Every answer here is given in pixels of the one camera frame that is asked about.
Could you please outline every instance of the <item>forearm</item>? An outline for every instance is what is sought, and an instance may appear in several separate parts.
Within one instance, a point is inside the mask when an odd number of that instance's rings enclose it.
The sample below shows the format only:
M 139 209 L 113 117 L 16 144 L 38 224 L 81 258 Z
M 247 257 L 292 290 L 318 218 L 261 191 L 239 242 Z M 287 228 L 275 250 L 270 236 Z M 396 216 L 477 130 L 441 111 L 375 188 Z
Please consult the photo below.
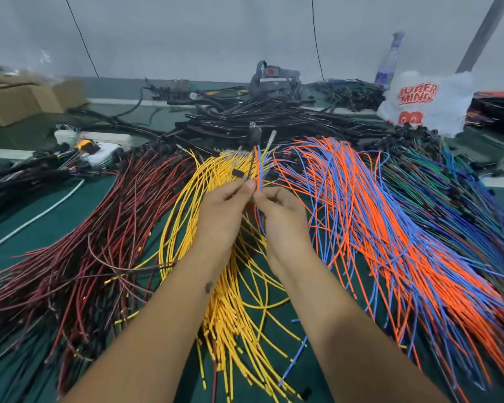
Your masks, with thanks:
M 335 401 L 447 401 L 318 257 L 302 257 L 281 271 Z
M 65 398 L 73 402 L 172 402 L 226 263 L 193 244 L 129 327 Z

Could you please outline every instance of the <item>wall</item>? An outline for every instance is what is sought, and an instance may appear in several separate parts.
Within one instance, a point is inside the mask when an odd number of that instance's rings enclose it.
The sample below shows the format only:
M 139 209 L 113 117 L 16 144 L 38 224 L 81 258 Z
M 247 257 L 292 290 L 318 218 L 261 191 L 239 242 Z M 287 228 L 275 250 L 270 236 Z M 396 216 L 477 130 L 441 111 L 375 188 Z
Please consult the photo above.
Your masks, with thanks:
M 373 80 L 400 29 L 399 70 L 453 73 L 492 1 L 314 0 L 323 73 Z M 303 81 L 321 78 L 310 0 L 69 2 L 100 76 L 248 81 L 265 59 Z M 45 47 L 59 72 L 94 74 L 65 0 L 0 0 L 0 29 L 0 62 L 20 65 Z M 504 56 L 504 23 L 477 64 L 480 84 L 504 88 L 496 53 Z

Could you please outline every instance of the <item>red logo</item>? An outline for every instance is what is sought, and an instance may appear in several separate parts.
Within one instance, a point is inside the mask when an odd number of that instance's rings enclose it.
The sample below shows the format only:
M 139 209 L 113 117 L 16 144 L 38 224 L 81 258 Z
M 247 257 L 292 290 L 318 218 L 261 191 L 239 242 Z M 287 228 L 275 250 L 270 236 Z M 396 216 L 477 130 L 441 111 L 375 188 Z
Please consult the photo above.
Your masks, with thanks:
M 398 124 L 403 125 L 405 123 L 410 123 L 412 126 L 417 126 L 422 124 L 423 113 L 422 112 L 401 112 L 398 118 Z
M 416 86 L 402 87 L 398 92 L 399 105 L 414 103 L 430 103 L 437 95 L 438 84 L 433 82 L 421 83 Z

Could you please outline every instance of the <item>white plastic bag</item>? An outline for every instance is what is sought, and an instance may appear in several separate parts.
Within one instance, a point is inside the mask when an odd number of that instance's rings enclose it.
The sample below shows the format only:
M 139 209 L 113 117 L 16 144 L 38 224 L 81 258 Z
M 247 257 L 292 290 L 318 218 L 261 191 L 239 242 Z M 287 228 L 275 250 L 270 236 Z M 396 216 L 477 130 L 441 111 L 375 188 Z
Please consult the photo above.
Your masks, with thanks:
M 463 131 L 465 115 L 476 92 L 472 74 L 422 76 L 416 71 L 396 75 L 377 115 L 396 125 L 410 123 L 453 137 Z

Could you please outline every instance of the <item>hand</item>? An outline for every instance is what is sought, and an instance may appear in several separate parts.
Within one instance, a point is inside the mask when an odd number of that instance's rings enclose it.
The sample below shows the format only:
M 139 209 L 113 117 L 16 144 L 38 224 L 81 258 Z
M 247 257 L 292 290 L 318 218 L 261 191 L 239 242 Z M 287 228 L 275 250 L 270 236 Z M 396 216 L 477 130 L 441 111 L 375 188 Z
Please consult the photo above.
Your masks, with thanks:
M 241 227 L 242 212 L 257 182 L 238 179 L 204 195 L 196 227 L 194 244 L 215 256 L 229 259 L 232 245 Z
M 308 234 L 306 209 L 299 198 L 284 188 L 262 188 L 254 193 L 256 206 L 265 215 L 267 261 L 279 277 L 281 269 L 316 253 Z

